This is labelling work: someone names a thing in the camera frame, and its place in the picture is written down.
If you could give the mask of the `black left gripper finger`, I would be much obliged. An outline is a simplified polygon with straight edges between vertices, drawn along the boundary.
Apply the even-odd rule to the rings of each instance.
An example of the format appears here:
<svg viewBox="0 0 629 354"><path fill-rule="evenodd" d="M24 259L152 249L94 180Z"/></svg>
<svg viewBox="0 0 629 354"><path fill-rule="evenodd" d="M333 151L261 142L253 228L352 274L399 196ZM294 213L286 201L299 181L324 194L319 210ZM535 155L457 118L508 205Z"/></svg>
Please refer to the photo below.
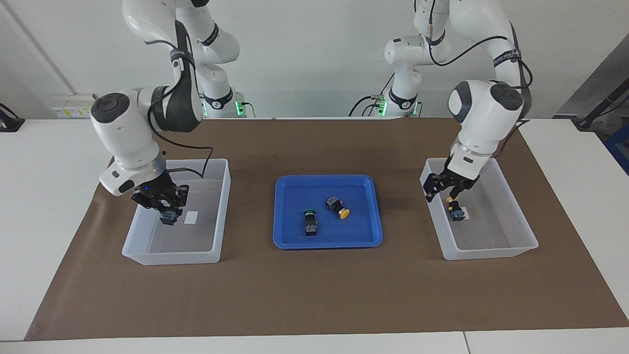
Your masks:
<svg viewBox="0 0 629 354"><path fill-rule="evenodd" d="M450 186L450 177L445 174L434 174L430 173L427 175L424 181L424 193L427 200L427 203L431 203L440 193Z"/></svg>
<svg viewBox="0 0 629 354"><path fill-rule="evenodd" d="M458 195L465 190L470 190L474 186L474 183L457 183L450 190L450 202L457 200Z"/></svg>

